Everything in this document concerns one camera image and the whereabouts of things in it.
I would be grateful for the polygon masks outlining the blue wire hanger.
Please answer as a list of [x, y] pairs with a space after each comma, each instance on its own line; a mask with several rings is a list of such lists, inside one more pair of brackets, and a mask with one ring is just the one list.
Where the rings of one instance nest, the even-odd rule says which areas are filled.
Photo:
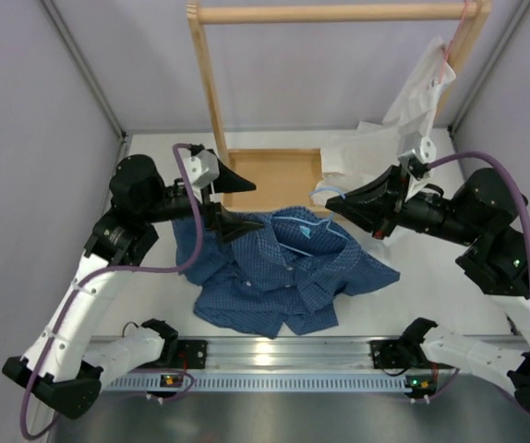
[[[336, 194], [338, 197], [340, 197], [341, 199], [346, 199], [345, 193], [336, 186], [320, 186], [320, 187], [317, 187], [315, 190], [311, 191], [309, 195], [313, 197], [314, 195], [320, 192], [324, 192], [324, 191], [332, 192]], [[305, 219], [301, 219], [297, 217], [290, 217], [290, 216], [274, 216], [273, 219], [288, 221], [288, 222], [296, 222], [298, 224], [301, 234], [304, 235], [308, 240], [311, 239], [310, 226], [312, 227], [322, 226], [325, 232], [347, 241], [347, 237], [345, 235], [332, 229], [331, 224], [333, 223], [333, 217], [334, 217], [334, 214], [331, 213], [326, 218], [319, 218], [318, 221], [308, 221]]]

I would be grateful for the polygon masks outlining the blue checked shirt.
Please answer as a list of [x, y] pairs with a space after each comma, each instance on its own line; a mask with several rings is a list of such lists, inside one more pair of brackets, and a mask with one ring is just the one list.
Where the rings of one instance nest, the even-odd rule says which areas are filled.
[[333, 328], [337, 295], [374, 293], [400, 279], [397, 270], [374, 258], [340, 224], [332, 229], [347, 241], [312, 227], [311, 239], [290, 216], [317, 222], [305, 207], [244, 213], [242, 218], [264, 227], [229, 244], [204, 231], [197, 260], [184, 270], [200, 287], [194, 314], [213, 326], [275, 338], [283, 326], [295, 335]]

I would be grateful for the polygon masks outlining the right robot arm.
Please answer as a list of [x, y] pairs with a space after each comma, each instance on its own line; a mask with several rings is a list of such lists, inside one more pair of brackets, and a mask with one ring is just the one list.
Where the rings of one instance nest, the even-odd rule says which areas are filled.
[[[527, 254], [523, 234], [512, 228], [518, 212], [503, 179], [491, 168], [479, 169], [452, 198], [444, 198], [436, 186], [407, 198], [409, 181], [403, 167], [391, 166], [371, 183], [329, 198], [325, 207], [378, 239], [403, 227], [466, 246], [456, 265], [504, 310], [530, 347]], [[470, 373], [503, 390], [530, 413], [530, 349], [505, 349], [419, 317], [394, 343], [391, 354], [408, 368], [435, 364]]]

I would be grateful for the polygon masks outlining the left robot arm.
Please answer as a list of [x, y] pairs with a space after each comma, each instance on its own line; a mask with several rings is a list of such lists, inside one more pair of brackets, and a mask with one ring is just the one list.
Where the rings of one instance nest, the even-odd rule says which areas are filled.
[[256, 190], [201, 145], [177, 145], [181, 173], [171, 185], [153, 159], [137, 154], [118, 163], [110, 181], [111, 207], [93, 226], [77, 272], [40, 337], [21, 356], [6, 360], [2, 372], [56, 413], [78, 419], [114, 380], [140, 366], [166, 368], [178, 356], [178, 333], [150, 319], [134, 333], [98, 351], [90, 339], [127, 278], [141, 272], [142, 261], [158, 240], [159, 222], [191, 222], [196, 233], [189, 258], [174, 271], [190, 267], [203, 247], [206, 231], [230, 243], [261, 228], [227, 211], [213, 194]]

